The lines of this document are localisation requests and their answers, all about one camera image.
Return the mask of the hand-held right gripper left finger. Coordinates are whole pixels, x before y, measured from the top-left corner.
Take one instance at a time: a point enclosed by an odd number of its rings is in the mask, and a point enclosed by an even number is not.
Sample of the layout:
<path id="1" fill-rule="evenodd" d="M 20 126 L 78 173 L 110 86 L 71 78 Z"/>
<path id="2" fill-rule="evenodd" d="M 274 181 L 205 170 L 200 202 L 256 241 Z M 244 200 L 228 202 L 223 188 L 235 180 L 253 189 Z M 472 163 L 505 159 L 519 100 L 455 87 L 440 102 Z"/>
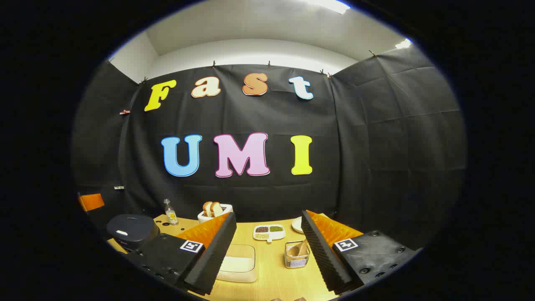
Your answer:
<path id="1" fill-rule="evenodd" d="M 236 228 L 235 213 L 222 214 L 176 236 L 159 234 L 125 259 L 170 286 L 210 295 Z"/>

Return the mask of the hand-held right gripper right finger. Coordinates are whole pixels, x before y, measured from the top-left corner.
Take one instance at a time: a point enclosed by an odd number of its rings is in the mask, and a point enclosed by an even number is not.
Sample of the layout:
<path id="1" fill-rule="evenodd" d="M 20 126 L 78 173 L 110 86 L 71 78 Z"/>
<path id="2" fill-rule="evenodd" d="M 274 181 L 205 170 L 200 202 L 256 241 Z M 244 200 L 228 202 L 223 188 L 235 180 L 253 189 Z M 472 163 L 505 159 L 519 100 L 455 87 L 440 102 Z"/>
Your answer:
<path id="1" fill-rule="evenodd" d="M 310 210 L 301 218 L 326 287 L 337 295 L 374 284 L 417 255 L 378 230 L 362 233 Z"/>

